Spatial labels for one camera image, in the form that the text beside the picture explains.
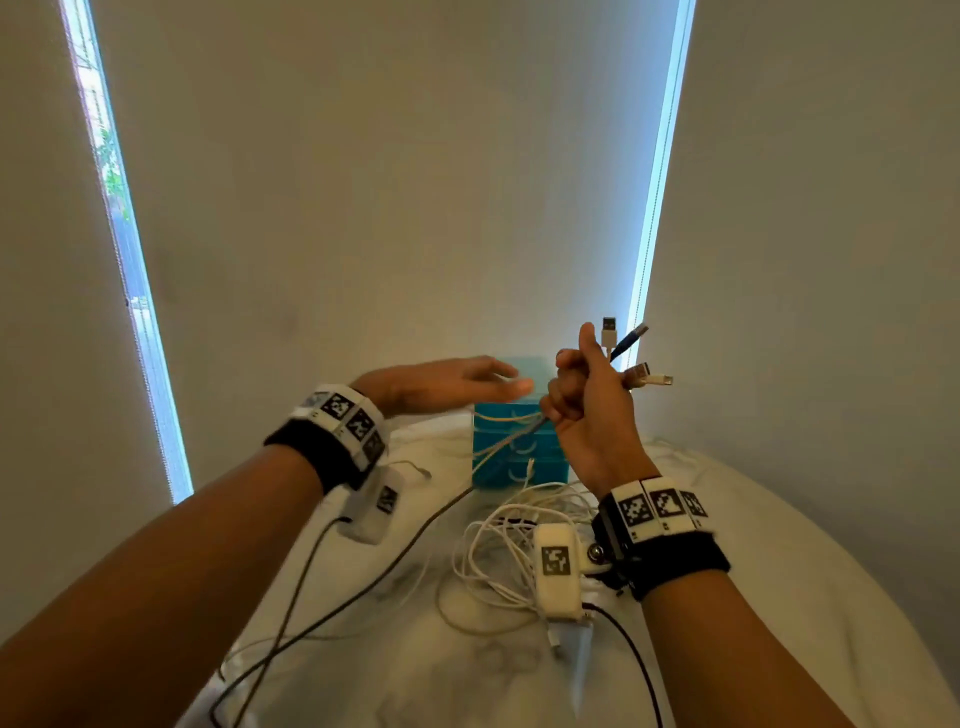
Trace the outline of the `blue drawer box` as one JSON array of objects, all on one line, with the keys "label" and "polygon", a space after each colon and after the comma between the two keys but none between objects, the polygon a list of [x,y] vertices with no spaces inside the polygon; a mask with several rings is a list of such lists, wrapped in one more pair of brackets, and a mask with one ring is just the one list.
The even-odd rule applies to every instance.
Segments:
[{"label": "blue drawer box", "polygon": [[544,356],[508,358],[534,391],[506,403],[483,402],[473,407],[472,486],[500,491],[570,481],[570,464],[553,424],[543,417],[540,398],[555,374]]}]

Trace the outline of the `black wristband with markers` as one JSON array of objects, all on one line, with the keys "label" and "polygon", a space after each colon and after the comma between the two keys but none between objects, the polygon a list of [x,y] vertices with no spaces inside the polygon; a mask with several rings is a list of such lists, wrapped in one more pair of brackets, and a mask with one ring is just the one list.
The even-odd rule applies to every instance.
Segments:
[{"label": "black wristband with markers", "polygon": [[325,493],[362,490],[388,450],[386,419],[365,394],[345,384],[319,384],[264,446],[295,451],[316,473]]},{"label": "black wristband with markers", "polygon": [[638,602],[677,579],[731,570],[701,500],[670,477],[613,488],[600,498],[591,527],[609,565],[599,581]]}]

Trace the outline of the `window strip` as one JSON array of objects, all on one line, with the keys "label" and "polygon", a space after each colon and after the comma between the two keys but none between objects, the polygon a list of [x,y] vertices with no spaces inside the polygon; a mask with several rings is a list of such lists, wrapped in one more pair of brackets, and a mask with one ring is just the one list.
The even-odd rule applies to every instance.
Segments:
[{"label": "window strip", "polygon": [[66,34],[171,501],[179,504],[193,495],[193,481],[91,3],[90,0],[56,0],[56,3]]},{"label": "window strip", "polygon": [[658,108],[651,178],[640,228],[638,257],[630,296],[628,334],[639,329],[644,320],[697,4],[698,0],[678,0],[664,91]]}]

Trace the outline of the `person's right forearm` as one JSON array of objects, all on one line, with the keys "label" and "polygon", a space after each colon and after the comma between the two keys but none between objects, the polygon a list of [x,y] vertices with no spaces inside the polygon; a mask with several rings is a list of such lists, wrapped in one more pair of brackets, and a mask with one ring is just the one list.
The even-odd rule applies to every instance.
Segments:
[{"label": "person's right forearm", "polygon": [[856,728],[725,572],[669,581],[641,608],[677,728]]}]

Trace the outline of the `person's left hand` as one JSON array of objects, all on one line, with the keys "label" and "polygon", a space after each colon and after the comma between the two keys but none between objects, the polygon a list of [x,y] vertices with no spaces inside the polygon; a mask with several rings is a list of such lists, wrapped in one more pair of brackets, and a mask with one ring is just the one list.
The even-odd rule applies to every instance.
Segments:
[{"label": "person's left hand", "polygon": [[386,419],[472,407],[461,404],[461,370],[465,358],[368,371],[350,383],[350,388],[368,398]]}]

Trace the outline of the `black right wristband with markers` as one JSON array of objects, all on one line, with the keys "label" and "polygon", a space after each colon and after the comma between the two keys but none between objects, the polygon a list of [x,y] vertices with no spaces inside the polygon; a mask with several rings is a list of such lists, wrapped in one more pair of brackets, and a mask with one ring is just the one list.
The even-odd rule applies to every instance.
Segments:
[{"label": "black right wristband with markers", "polygon": [[670,477],[613,488],[600,498],[591,527],[609,565],[599,581],[638,602],[677,579],[731,570],[701,500]]}]

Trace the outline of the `person's left forearm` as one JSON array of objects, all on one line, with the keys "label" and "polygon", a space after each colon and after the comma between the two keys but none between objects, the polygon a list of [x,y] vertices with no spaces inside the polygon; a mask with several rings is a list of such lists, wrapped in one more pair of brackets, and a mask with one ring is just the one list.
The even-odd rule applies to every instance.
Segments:
[{"label": "person's left forearm", "polygon": [[323,496],[274,444],[148,523],[0,646],[0,728],[174,728]]}]

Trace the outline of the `black left wristband with markers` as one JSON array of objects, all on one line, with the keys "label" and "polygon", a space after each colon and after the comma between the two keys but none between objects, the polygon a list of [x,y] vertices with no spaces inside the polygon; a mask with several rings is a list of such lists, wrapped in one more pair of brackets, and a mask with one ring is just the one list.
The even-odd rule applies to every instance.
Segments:
[{"label": "black left wristband with markers", "polygon": [[362,490],[388,450],[386,419],[365,394],[345,384],[319,384],[264,446],[295,451],[316,473],[325,493]]}]

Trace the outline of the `person's right hand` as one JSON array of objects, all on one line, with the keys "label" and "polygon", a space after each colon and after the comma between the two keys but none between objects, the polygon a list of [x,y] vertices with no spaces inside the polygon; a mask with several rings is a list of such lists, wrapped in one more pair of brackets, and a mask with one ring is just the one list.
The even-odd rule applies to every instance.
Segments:
[{"label": "person's right hand", "polygon": [[633,397],[613,364],[609,380],[590,378],[578,341],[558,352],[556,365],[539,405],[582,485],[602,500],[624,484],[659,478],[642,444]]}]

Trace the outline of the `white roller blind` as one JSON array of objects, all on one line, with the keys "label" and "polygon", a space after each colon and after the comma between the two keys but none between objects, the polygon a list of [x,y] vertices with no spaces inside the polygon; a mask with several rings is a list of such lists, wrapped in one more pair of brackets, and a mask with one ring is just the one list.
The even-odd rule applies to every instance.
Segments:
[{"label": "white roller blind", "polygon": [[680,0],[91,0],[198,488],[300,397],[634,318]]}]

